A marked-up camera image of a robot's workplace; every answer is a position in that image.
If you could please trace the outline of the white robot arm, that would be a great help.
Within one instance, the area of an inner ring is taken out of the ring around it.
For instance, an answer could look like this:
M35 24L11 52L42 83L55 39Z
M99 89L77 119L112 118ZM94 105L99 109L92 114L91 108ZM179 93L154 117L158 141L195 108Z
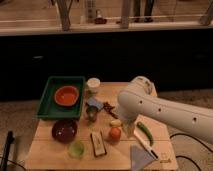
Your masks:
M213 109L165 100L154 90L148 78L135 77L117 95L119 118L134 122L142 114L213 144Z

